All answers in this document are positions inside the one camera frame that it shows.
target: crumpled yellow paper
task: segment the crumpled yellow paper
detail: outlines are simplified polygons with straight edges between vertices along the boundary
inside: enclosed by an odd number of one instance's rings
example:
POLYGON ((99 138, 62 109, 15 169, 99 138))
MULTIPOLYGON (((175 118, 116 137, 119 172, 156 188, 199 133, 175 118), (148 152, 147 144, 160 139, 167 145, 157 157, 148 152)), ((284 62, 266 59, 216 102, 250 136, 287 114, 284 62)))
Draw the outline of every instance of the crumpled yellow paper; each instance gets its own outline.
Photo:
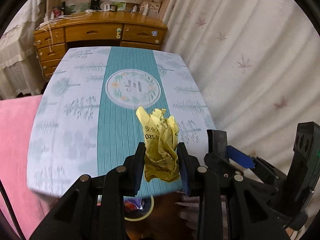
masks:
POLYGON ((165 112, 166 109, 154 109, 148 114, 142 106, 136 111, 146 144, 144 177, 147 182, 154 178, 172 182, 180 177, 178 156, 174 152, 178 145, 179 126, 173 116, 164 118, 165 112))

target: black cable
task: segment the black cable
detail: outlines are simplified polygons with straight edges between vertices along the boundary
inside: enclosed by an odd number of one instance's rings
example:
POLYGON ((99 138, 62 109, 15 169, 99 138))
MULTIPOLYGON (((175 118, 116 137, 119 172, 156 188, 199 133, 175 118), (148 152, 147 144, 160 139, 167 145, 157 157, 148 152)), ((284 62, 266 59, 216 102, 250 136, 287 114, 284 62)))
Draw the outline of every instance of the black cable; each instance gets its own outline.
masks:
POLYGON ((16 230, 17 230, 21 240, 26 240, 26 238, 25 238, 25 236, 24 236, 24 234, 23 234, 23 232, 21 230, 21 227, 20 227, 20 225, 18 223, 16 215, 14 214, 12 205, 11 205, 10 200, 8 198, 8 195, 7 195, 7 193, 6 193, 5 189, 4 189, 4 186, 2 185, 1 180, 0 180, 0 192, 1 192, 1 195, 2 195, 2 197, 4 199, 5 204, 7 205, 7 208, 9 210, 9 214, 10 214, 11 219, 12 219, 12 222, 13 222, 14 226, 16 227, 16 230))

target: number 025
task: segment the number 025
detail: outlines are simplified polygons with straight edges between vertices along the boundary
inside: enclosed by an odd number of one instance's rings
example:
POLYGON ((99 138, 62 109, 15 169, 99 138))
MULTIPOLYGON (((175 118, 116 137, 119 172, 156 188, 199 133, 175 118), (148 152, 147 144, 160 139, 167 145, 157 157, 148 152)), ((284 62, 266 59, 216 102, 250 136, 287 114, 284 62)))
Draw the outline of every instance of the number 025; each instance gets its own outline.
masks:
POLYGON ((151 134, 146 134, 145 138, 146 139, 154 139, 155 137, 153 135, 151 135, 151 134))

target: curtain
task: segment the curtain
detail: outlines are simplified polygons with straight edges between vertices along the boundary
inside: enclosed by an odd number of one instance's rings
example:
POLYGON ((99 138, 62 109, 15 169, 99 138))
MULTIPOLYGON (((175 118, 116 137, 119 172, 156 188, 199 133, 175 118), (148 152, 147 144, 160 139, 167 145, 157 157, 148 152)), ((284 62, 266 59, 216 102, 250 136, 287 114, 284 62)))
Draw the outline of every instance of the curtain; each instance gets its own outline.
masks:
POLYGON ((0 39, 0 97, 37 95, 45 84, 33 45, 34 29, 43 21, 45 0, 28 0, 0 39))
MULTIPOLYGON (((164 51, 186 62, 228 144, 287 174, 297 124, 320 124, 320 38, 300 7, 293 0, 170 0, 164 22, 164 51)), ((319 207, 317 186, 309 217, 319 207)))

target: white bottle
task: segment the white bottle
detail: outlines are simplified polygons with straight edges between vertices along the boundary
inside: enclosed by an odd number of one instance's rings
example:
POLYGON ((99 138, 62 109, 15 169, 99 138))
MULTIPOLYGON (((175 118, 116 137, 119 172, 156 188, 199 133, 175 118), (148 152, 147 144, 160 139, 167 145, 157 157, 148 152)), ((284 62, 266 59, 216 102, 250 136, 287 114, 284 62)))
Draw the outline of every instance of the white bottle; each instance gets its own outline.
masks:
POLYGON ((148 14, 148 10, 149 10, 149 4, 147 3, 147 5, 145 6, 145 8, 143 10, 143 14, 142 15, 147 15, 148 14))

